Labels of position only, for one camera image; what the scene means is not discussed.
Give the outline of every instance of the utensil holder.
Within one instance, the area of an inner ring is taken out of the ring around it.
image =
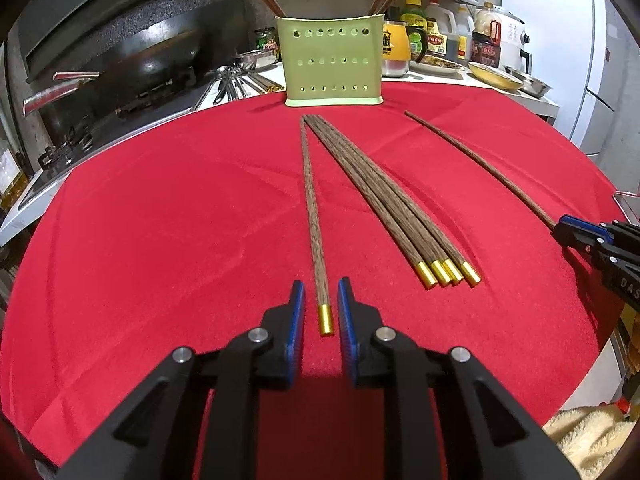
[[[383,16],[278,18],[287,106],[382,102]]]

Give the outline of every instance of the plate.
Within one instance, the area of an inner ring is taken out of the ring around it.
[[[498,70],[492,66],[483,65],[471,61],[469,63],[471,73],[476,76],[483,83],[499,88],[500,90],[519,90],[524,83],[514,76]]]
[[[415,61],[411,61],[409,63],[409,67],[415,70],[416,72],[422,72],[425,74],[433,74],[433,75],[451,75],[451,74],[460,72],[460,70],[464,68],[462,65],[458,63],[454,63],[449,60],[444,60],[444,61],[454,66],[451,66],[451,67],[436,66],[436,65],[424,63],[424,60],[429,58],[442,60],[442,58],[435,57],[435,56],[424,56],[421,63],[416,63]]]

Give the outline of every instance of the white countertop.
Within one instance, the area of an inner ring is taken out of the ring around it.
[[[272,68],[260,72],[263,76],[275,81],[276,83],[281,84],[286,87],[284,81],[284,70],[282,69],[282,63],[277,63]],[[409,72],[404,77],[383,77],[382,81],[405,81],[412,83],[441,83],[441,84],[451,84],[451,85],[462,85],[462,86],[475,86],[476,88],[487,88],[489,90],[494,90],[496,92],[500,92],[503,95],[506,95],[510,99],[513,99],[518,104],[524,106],[527,110],[536,115],[542,115],[546,117],[557,117],[558,110],[560,107],[555,104],[553,101],[543,97],[542,99],[537,99],[530,95],[525,94],[524,92],[515,91],[515,92],[507,92],[505,90],[498,90],[492,86],[483,83],[482,81],[476,79],[469,70],[465,70],[462,73],[453,74],[451,76],[436,76],[436,75],[428,75],[424,73],[414,72],[413,70],[409,70]],[[218,85],[219,83],[215,83],[209,93],[206,95],[198,110],[206,110],[206,108],[211,108],[213,106],[213,100],[216,98],[218,94]],[[257,92],[251,90],[250,88],[246,88],[249,96],[258,95]],[[220,106],[227,102],[226,97],[222,99],[222,101],[216,106]]]
[[[271,79],[272,81],[275,81],[276,83],[286,86],[284,81],[284,70],[282,69],[281,63],[277,63],[272,68],[261,72],[261,74]],[[465,71],[464,73],[455,74],[452,76],[434,76],[434,75],[427,75],[423,73],[409,71],[409,73],[406,74],[404,77],[401,77],[401,78],[383,77],[382,81],[441,83],[441,84],[453,84],[453,85],[462,85],[462,86],[475,86],[478,88],[487,88],[508,96],[509,98],[521,104],[527,110],[530,110],[536,115],[542,115],[542,116],[552,117],[552,118],[558,116],[559,106],[556,105],[554,102],[549,101],[546,98],[536,99],[535,97],[531,97],[519,91],[506,92],[502,90],[497,90],[479,81],[478,79],[473,77],[468,71]],[[212,87],[204,96],[204,99],[202,100],[202,102],[200,103],[196,111],[206,110],[207,108],[211,108],[213,106],[213,100],[216,98],[216,95],[218,94],[218,85],[219,85],[218,82],[212,85]],[[245,89],[248,93],[248,97],[253,97],[258,95],[257,92],[255,92],[254,90],[251,90],[248,87],[245,87]],[[226,102],[227,100],[225,97],[216,106],[220,106]],[[158,124],[151,124],[149,126],[146,126],[145,128],[140,128],[139,130],[132,132],[128,136],[124,136],[123,138],[119,139],[118,142],[116,142],[115,144],[124,142],[124,140],[127,140],[132,136],[141,134],[157,125]],[[47,187],[45,187],[36,196],[32,197],[27,203],[25,203],[25,205],[22,208],[18,208],[18,205],[22,203],[23,197],[27,195],[27,193],[29,192],[29,190],[31,189],[31,187],[33,186],[36,179],[40,176],[41,173],[42,173],[42,170],[36,173],[35,177],[31,179],[30,183],[24,190],[23,194],[16,201],[16,203],[11,208],[11,210],[7,213],[7,216],[4,219],[4,222],[2,222],[2,226],[0,226],[0,246],[7,243],[9,240],[11,240],[11,238],[17,235],[25,227],[27,227],[29,224],[31,224],[33,221],[37,220],[44,214],[44,212],[47,210],[47,207],[53,200],[53,197],[58,192],[58,189],[60,188],[60,186],[62,186],[62,183],[68,176],[68,173],[67,173],[55,180],[52,180],[47,185]]]

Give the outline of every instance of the gold chopstick tip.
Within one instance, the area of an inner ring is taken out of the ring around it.
[[[331,314],[331,305],[322,304],[318,306],[318,324],[320,325],[320,335],[322,337],[334,334],[334,318]]]
[[[424,286],[429,290],[438,284],[438,280],[433,275],[429,267],[425,262],[420,262],[415,266],[415,272],[420,277],[420,281],[424,284]]]
[[[433,271],[436,278],[438,279],[440,286],[450,285],[451,278],[447,273],[447,271],[444,269],[444,266],[442,265],[442,262],[440,260],[435,260],[429,266],[431,267],[431,270]]]
[[[474,268],[469,265],[468,262],[464,262],[462,265],[460,265],[460,270],[462,271],[462,274],[465,275],[465,278],[468,281],[469,285],[476,286],[478,283],[480,283],[480,276],[478,276],[478,273],[475,272]]]
[[[451,278],[451,283],[453,285],[457,285],[464,281],[465,277],[462,275],[462,272],[460,272],[460,270],[456,267],[456,264],[453,263],[450,258],[444,260],[442,265]]]

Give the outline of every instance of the plate of food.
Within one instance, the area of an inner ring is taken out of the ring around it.
[[[464,68],[458,63],[438,56],[424,56],[420,63],[412,61],[409,66],[416,72],[432,75],[451,75],[460,72]]]
[[[469,63],[469,68],[471,69],[471,73],[480,81],[495,88],[499,88],[500,90],[519,90],[522,88],[522,85],[524,85],[524,81],[520,81],[514,76],[492,66],[472,61]]]

